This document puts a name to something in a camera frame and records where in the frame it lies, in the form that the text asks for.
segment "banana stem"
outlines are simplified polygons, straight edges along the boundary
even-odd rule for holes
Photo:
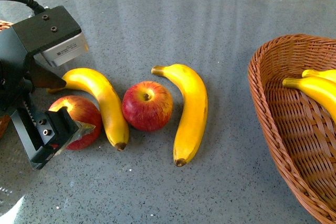
[[[164,66],[155,66],[152,68],[151,72],[152,74],[156,75],[156,76],[162,76],[163,75],[163,69]]]
[[[313,69],[306,69],[302,72],[302,77],[317,76],[318,72]]]
[[[285,78],[282,81],[282,85],[286,88],[297,88],[298,84],[300,82],[300,79],[296,79],[296,78]]]

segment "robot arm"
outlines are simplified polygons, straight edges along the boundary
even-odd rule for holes
[[[57,67],[88,46],[80,26],[63,6],[44,9],[33,0],[30,5],[33,17],[0,32],[0,114],[11,116],[32,167],[41,169],[80,135],[82,124],[72,120],[66,108],[44,113],[35,108],[36,88],[62,88],[66,82],[34,56],[41,54]]]

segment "basket rim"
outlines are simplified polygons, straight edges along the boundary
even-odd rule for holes
[[[315,41],[334,44],[336,39],[327,37],[319,37],[307,34],[287,34],[276,37],[263,45],[261,45],[253,54],[252,59],[248,65],[248,81],[250,92],[257,112],[257,117],[261,123],[262,131],[271,152],[271,156],[276,164],[276,168],[297,198],[301,205],[318,221],[322,223],[335,224],[336,212],[329,209],[329,207],[322,202],[317,194],[310,189],[309,185],[301,178],[300,173],[296,169],[292,159],[282,142],[278,128],[270,112],[270,107],[266,101],[265,92],[261,84],[260,76],[260,62],[263,60],[265,52],[274,46],[281,45],[285,42],[291,41]],[[263,120],[261,114],[267,117],[267,121]]]

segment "banana tip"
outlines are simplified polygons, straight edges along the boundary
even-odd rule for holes
[[[125,149],[125,147],[126,147],[126,143],[118,143],[114,146],[114,148],[116,148],[117,151],[119,151],[119,152],[123,151]]]
[[[178,160],[175,161],[175,165],[177,167],[182,167],[182,166],[184,166],[186,164],[187,164],[187,161],[185,159],[183,159],[183,158],[180,158],[180,159],[178,159]]]
[[[161,75],[163,72],[163,66],[152,67],[151,73],[156,75]]]

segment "apple stem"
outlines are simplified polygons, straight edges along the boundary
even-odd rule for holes
[[[143,97],[145,98],[145,101],[149,100],[149,95],[147,93],[143,94]]]

